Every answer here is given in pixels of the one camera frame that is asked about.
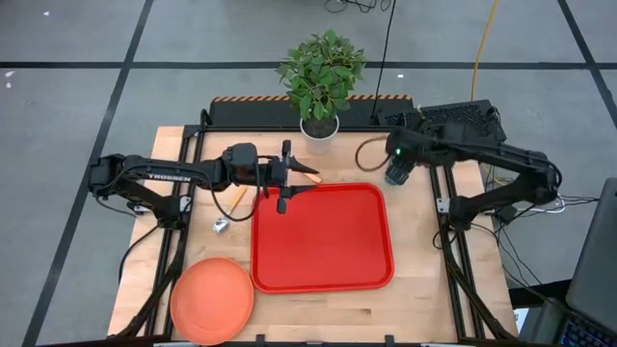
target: wooden table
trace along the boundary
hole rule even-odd
[[[182,127],[160,127],[152,158],[176,160],[181,135]],[[292,142],[292,153],[302,163],[319,170],[323,183],[373,183],[382,190],[388,210],[394,257],[394,277],[388,285],[374,290],[320,294],[268,295],[255,290],[255,307],[251,319],[233,340],[255,341],[256,334],[265,334],[268,341],[379,342],[384,340],[385,334],[393,334],[396,342],[456,341],[443,255],[431,244],[438,225],[429,173],[426,169],[417,168],[404,186],[394,187],[384,182],[383,171],[364,173],[357,169],[354,163],[356,148],[363,140],[377,135],[339,133],[329,154],[314,156],[306,151],[300,133],[206,133],[203,159],[216,158],[227,146],[238,142],[254,143],[259,154],[279,154],[282,140],[289,139]],[[189,158],[193,157],[193,147],[189,150]],[[365,147],[361,153],[362,163],[373,166],[383,160],[383,147],[383,143]],[[472,196],[483,191],[477,163],[469,161],[457,164],[454,176],[460,195]],[[300,173],[291,173],[289,178],[291,184],[310,184]],[[146,185],[163,195],[169,195],[172,191],[172,184],[167,182],[148,181]],[[236,189],[232,186],[220,193],[220,202],[227,205]],[[254,195],[255,188],[249,188],[234,215],[246,215]],[[293,208],[293,200],[288,203],[288,208]],[[225,233],[216,234],[212,231],[212,224],[220,215],[210,193],[198,189],[193,204],[184,270],[206,257],[223,255],[236,260],[249,271],[250,222],[232,224]],[[478,217],[475,222],[492,228],[487,217]],[[138,218],[131,242],[154,224],[151,215]],[[479,228],[468,231],[467,236],[477,291],[503,326],[510,333],[516,334],[495,239]],[[153,234],[126,260],[109,326],[110,334],[126,326],[149,295],[161,239],[162,232]],[[460,293],[467,335],[473,336],[469,303],[463,292]],[[168,297],[165,295],[160,303],[157,333],[163,331],[167,304]],[[177,333],[174,333],[174,338],[183,339]]]

